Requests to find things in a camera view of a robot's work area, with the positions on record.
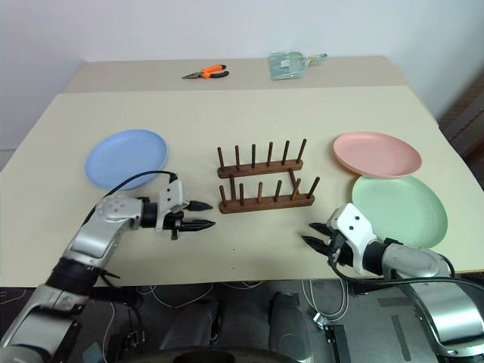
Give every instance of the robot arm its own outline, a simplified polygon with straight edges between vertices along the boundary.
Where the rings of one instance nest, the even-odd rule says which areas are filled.
[[[337,209],[326,225],[311,226],[330,236],[329,245],[303,237],[330,265],[351,265],[361,275],[383,275],[389,284],[406,278],[446,278],[445,260],[431,250],[407,247],[396,240],[377,240],[371,223],[351,203]],[[453,282],[399,284],[416,305],[419,318],[438,356],[484,357],[484,321],[476,304]]]
[[[105,273],[121,234],[156,227],[171,229],[172,239],[176,239],[178,231],[199,231],[215,224],[186,222],[183,209],[211,206],[189,202],[178,179],[160,192],[158,203],[120,194],[105,197],[70,241],[47,282],[36,288],[3,336],[0,361],[66,361],[80,330],[74,316],[82,312],[98,277]]]

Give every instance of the floor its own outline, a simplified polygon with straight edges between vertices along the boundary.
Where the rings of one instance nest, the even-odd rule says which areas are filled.
[[[339,307],[340,284],[336,280],[313,281],[316,303],[320,310],[332,312]],[[176,285],[157,288],[157,295],[166,303],[178,305],[206,292],[210,284]],[[7,296],[2,302],[22,294],[23,289],[1,289]],[[235,290],[224,284],[214,284],[208,296],[215,297],[224,304],[224,323],[216,342],[219,346],[268,347],[268,307],[269,301],[278,291],[298,293],[306,326],[314,350],[315,363],[333,362],[332,351],[324,335],[312,322],[314,311],[306,302],[300,281],[267,281],[250,290]],[[14,316],[32,293],[24,298],[0,306],[0,329],[3,334]],[[483,296],[474,296],[479,306],[484,308]],[[182,309],[162,306],[152,295],[144,295],[141,314],[147,330],[146,351],[156,350],[167,330]],[[102,345],[103,335],[111,318],[109,303],[91,301],[80,316],[83,329],[70,357],[70,363],[82,362],[84,352],[94,341]],[[408,346],[404,357],[402,339],[397,338],[392,320],[398,319],[403,330],[404,345]],[[396,288],[379,290],[367,295],[350,296],[349,310],[338,324],[344,324],[353,362],[379,363],[390,361],[404,363],[437,363],[430,349],[420,322],[402,292]],[[116,305],[116,316],[108,335],[129,332],[127,308]]]

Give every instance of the plate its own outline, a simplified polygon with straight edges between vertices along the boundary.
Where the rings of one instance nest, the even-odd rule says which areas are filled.
[[[149,130],[133,129],[118,132],[92,149],[85,162],[85,174],[92,184],[113,189],[140,172],[161,170],[166,162],[165,141]],[[137,178],[121,188],[142,185],[157,174]]]
[[[403,178],[419,170],[420,154],[409,144],[379,132],[350,132],[333,144],[346,168],[374,178]]]
[[[434,247],[447,232],[447,214],[440,199],[420,180],[359,178],[353,204],[370,221],[374,233],[407,246]]]

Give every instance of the pliers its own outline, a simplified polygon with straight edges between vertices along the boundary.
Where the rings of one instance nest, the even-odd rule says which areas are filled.
[[[217,64],[215,66],[203,68],[201,72],[195,72],[195,73],[190,73],[186,75],[185,77],[182,77],[183,79],[195,79],[195,78],[223,78],[228,76],[228,71],[225,70],[223,72],[218,72],[219,70],[224,70],[227,68],[224,64]]]

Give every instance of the beige table surface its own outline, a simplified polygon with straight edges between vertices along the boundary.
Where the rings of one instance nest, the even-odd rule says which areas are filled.
[[[223,79],[182,79],[212,64],[225,64]],[[329,57],[301,79],[272,81],[267,59],[136,60],[85,63],[65,93],[215,91],[407,85],[399,68],[384,57]]]
[[[108,270],[119,284],[180,284],[204,281],[333,278],[325,258],[301,234],[318,234],[310,222],[325,222],[349,201],[356,177],[333,158],[331,145],[356,130],[385,132],[412,144],[423,165],[415,174],[441,198],[448,232],[435,251],[458,270],[484,267],[484,193],[444,139],[434,118],[409,87],[299,88],[205,92],[100,92],[58,95],[1,174],[0,286],[34,286],[48,277],[86,213],[104,191],[89,183],[84,162],[103,138],[125,129],[150,129],[169,147],[164,169],[177,172],[192,199],[217,206],[220,184],[216,147],[226,163],[240,145],[242,163],[257,144],[257,160],[274,157],[291,140],[290,156],[307,138],[301,191],[321,182],[310,207],[222,215],[217,208],[187,213],[216,225],[183,233],[141,229],[126,233]],[[244,179],[248,197],[259,180],[272,194],[279,176]],[[283,192],[290,180],[282,175]],[[156,197],[167,183],[155,178],[132,196]]]

